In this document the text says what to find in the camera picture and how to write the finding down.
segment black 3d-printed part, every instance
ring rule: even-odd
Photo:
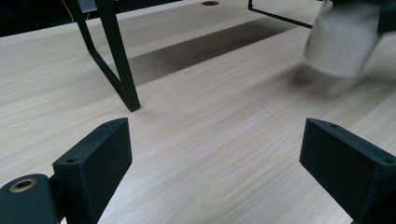
[[[45,175],[22,176],[0,189],[0,223],[58,223]]]
[[[99,126],[54,162],[72,204],[67,223],[97,223],[131,163],[128,119]]]
[[[396,158],[332,123],[308,119],[303,167],[359,224],[396,221]]]

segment wood grain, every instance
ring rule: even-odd
[[[307,20],[318,8],[268,2]],[[308,30],[246,1],[182,1],[119,20],[142,103],[134,113],[75,24],[0,38],[1,185],[52,175],[86,134],[126,117],[134,162],[100,223],[350,223],[298,162],[304,121],[337,123],[396,153],[394,35],[359,79],[340,81],[302,67]],[[113,66],[99,21],[89,25]]]

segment circular hole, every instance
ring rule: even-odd
[[[9,188],[9,191],[13,192],[13,193],[19,193],[22,191],[25,191],[29,188],[31,188],[32,186],[35,185],[36,180],[35,179],[23,179],[21,181],[18,181],[17,183],[13,184],[11,186],[11,188]]]
[[[393,160],[391,160],[389,158],[383,158],[382,161],[384,161],[384,162],[386,162],[388,164],[394,164],[395,163],[395,161],[393,161]]]
[[[216,2],[216,1],[207,1],[207,2],[202,3],[202,5],[208,6],[208,7],[217,6],[218,4],[219,4],[219,2]]]
[[[71,157],[71,158],[67,159],[67,162],[72,163],[72,162],[77,161],[77,159],[78,159],[78,157]]]
[[[16,189],[23,189],[23,188],[28,187],[28,186],[31,185],[31,184],[32,184],[32,181],[30,181],[30,180],[25,180],[25,181],[23,181],[23,182],[17,184],[17,185],[15,186],[15,188],[16,188]]]

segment metal leg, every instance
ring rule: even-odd
[[[125,48],[122,43],[120,27],[113,5],[114,2],[113,0],[95,0],[95,3],[96,7],[98,8],[99,17],[105,30],[107,43],[110,46],[111,54],[113,56],[117,71],[119,72],[120,79],[116,77],[116,75],[113,73],[113,71],[111,71],[110,67],[95,49],[90,31],[88,30],[87,23],[85,22],[85,19],[82,15],[78,0],[69,0],[71,11],[76,18],[78,28],[81,31],[81,35],[84,39],[85,45],[87,46],[88,52],[91,54],[92,58],[98,64],[128,109],[131,112],[136,111],[140,108],[140,103],[136,88],[134,86],[131,68],[129,66]]]
[[[269,12],[266,12],[266,11],[262,11],[262,10],[258,10],[256,8],[253,8],[253,0],[248,0],[247,9],[249,9],[250,11],[254,11],[254,12],[260,13],[260,14],[265,15],[265,16],[269,16],[269,17],[278,19],[278,20],[282,20],[282,21],[286,21],[286,22],[289,22],[289,23],[293,23],[293,24],[299,25],[299,26],[303,26],[303,27],[308,28],[308,29],[312,28],[311,24],[307,24],[307,23],[304,23],[304,22],[301,22],[301,21],[295,21],[295,20],[292,20],[292,19],[289,19],[289,18],[286,18],[286,17],[281,17],[281,16],[278,16],[278,15],[275,15],[275,14],[272,14],[272,13],[269,13]]]

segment wooden table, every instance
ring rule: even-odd
[[[311,0],[255,4],[305,22],[318,11]],[[349,223],[299,163],[305,119],[396,153],[395,36],[361,78],[339,81],[302,67],[309,30],[247,1],[182,1],[119,20],[142,104],[134,113],[76,24],[0,38],[1,186],[52,175],[51,163],[94,128],[126,117],[134,162],[100,223]],[[89,26],[112,65],[99,21]]]

